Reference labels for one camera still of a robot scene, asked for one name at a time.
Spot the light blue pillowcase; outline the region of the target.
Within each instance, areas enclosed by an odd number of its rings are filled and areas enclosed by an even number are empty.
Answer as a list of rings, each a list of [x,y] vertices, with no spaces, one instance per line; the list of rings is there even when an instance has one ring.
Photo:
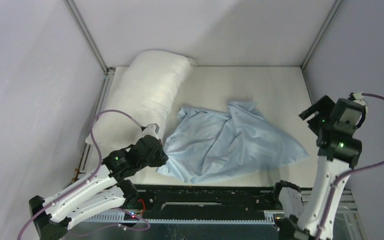
[[[168,160],[157,172],[184,183],[204,184],[305,159],[306,149],[256,106],[253,101],[231,101],[227,112],[181,107],[179,125],[163,147]]]

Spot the white pillow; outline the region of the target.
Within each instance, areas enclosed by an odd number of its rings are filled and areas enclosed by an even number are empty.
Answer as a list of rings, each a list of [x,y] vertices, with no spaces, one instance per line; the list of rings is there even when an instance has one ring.
[[[157,136],[162,139],[179,88],[195,66],[193,58],[148,50],[128,68],[117,67],[103,106],[107,112],[95,122],[93,135],[85,142],[96,141],[99,147],[113,150],[134,144],[141,133],[134,120],[142,126],[157,124]]]

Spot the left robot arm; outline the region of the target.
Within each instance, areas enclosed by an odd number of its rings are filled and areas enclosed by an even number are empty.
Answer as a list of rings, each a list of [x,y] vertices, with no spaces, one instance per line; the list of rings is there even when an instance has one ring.
[[[56,195],[29,200],[32,222],[41,240],[59,240],[82,221],[109,209],[133,208],[138,191],[129,177],[158,168],[168,160],[162,143],[151,135],[114,150],[99,163],[98,171],[76,181]]]

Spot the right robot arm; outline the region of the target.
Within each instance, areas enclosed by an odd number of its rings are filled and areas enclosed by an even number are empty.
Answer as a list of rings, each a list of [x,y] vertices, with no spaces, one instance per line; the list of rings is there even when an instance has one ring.
[[[275,184],[270,201],[283,209],[283,219],[275,221],[280,240],[333,239],[341,196],[362,152],[362,142],[353,135],[367,111],[362,96],[334,102],[325,95],[299,114],[317,137],[316,177],[307,203],[297,185],[284,180]]]

